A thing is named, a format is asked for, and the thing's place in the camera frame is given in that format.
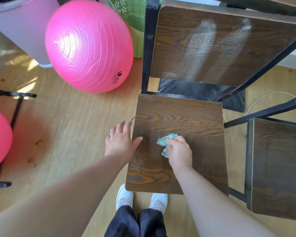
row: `logo on exercise ball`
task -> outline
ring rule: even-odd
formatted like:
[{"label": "logo on exercise ball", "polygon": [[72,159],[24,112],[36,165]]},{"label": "logo on exercise ball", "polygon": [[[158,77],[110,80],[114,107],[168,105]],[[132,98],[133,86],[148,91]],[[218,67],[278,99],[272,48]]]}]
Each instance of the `logo on exercise ball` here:
[{"label": "logo on exercise ball", "polygon": [[119,76],[121,76],[121,75],[122,75],[122,72],[121,72],[121,71],[119,71],[119,72],[117,73],[117,75],[114,75],[114,76],[113,76],[113,82],[112,82],[112,84],[116,84],[117,81],[119,80]]}]

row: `hand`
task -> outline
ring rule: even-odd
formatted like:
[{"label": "hand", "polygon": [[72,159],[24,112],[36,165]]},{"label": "hand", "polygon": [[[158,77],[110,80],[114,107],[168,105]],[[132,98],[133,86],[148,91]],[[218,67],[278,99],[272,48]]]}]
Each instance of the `hand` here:
[{"label": "hand", "polygon": [[166,141],[170,144],[167,149],[169,163],[174,174],[177,174],[185,167],[192,168],[192,151],[183,136],[180,135],[174,139],[166,138]]},{"label": "hand", "polygon": [[125,121],[119,123],[110,130],[110,134],[105,139],[105,155],[116,156],[129,162],[136,148],[142,141],[142,137],[137,137],[133,142],[130,138],[130,126],[132,122],[125,124]]}]

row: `black cloth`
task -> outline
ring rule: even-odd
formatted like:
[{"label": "black cloth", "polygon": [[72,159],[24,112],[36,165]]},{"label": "black cloth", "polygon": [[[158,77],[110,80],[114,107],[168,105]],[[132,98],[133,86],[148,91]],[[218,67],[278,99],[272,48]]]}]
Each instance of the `black cloth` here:
[{"label": "black cloth", "polygon": [[166,237],[161,211],[141,210],[137,219],[129,205],[119,207],[104,237]]}]

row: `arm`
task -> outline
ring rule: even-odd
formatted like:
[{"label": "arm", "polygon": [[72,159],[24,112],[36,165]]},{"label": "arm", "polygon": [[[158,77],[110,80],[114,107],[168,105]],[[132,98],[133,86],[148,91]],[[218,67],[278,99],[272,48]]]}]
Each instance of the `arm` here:
[{"label": "arm", "polygon": [[142,140],[132,142],[124,124],[106,137],[103,159],[1,212],[0,237],[80,237]]},{"label": "arm", "polygon": [[200,236],[276,235],[192,168],[192,151],[182,136],[166,139],[169,163],[180,183]]}]

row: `forearm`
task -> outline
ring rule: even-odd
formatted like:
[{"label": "forearm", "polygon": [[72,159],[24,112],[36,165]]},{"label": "forearm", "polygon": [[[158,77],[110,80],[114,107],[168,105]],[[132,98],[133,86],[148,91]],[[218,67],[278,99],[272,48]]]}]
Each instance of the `forearm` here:
[{"label": "forearm", "polygon": [[176,177],[200,236],[276,236],[193,168],[182,169]]},{"label": "forearm", "polygon": [[106,156],[0,213],[0,237],[80,237],[125,166]]}]

